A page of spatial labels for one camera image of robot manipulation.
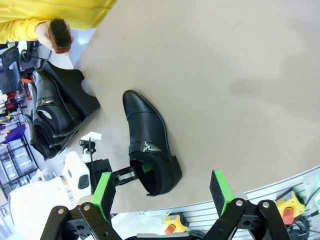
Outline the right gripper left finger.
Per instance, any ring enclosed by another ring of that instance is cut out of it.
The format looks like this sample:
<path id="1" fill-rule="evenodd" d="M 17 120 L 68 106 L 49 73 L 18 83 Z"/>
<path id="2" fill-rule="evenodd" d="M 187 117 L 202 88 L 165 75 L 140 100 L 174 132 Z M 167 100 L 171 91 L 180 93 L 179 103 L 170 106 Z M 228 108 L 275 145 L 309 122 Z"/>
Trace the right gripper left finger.
<path id="1" fill-rule="evenodd" d="M 73 209 L 57 205 L 50 211 L 42 232 L 43 240 L 115 240 L 110 212 L 116 186 L 111 172 L 101 175 L 92 200 Z"/>

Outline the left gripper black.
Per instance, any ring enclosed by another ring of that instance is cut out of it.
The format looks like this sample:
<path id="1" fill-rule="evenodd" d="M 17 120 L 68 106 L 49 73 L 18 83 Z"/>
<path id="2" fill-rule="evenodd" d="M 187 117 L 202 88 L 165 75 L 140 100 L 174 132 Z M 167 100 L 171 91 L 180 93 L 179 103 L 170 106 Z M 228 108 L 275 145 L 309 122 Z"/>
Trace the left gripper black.
<path id="1" fill-rule="evenodd" d="M 86 166 L 89 169 L 91 192 L 94 193 L 97 184 L 103 173 L 112 172 L 109 159 L 99 159 L 87 162 Z M 113 172 L 115 186 L 122 186 L 138 179 L 136 171 L 142 170 L 143 173 L 153 170 L 153 167 L 147 163 L 138 163 L 133 166 L 128 166 Z"/>

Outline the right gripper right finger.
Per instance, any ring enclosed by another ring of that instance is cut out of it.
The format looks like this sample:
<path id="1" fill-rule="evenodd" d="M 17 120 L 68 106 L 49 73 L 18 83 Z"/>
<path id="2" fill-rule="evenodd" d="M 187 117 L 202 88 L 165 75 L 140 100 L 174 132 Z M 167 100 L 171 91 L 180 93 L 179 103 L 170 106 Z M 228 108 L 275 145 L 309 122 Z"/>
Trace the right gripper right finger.
<path id="1" fill-rule="evenodd" d="M 235 197 L 222 170 L 212 171 L 210 186 L 218 219 L 205 240 L 231 240 L 237 230 L 247 230 L 254 240 L 289 240 L 290 236 L 272 200 L 253 204 Z"/>

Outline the person's right hand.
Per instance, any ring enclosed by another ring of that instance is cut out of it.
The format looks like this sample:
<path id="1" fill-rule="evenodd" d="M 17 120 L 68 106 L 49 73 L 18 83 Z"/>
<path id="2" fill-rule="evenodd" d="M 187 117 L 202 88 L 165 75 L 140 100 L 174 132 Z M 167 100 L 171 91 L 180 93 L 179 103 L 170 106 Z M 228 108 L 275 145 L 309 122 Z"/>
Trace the person's right hand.
<path id="1" fill-rule="evenodd" d="M 53 43 L 50 39 L 50 21 L 40 23 L 35 28 L 37 40 L 49 50 L 53 51 Z"/>

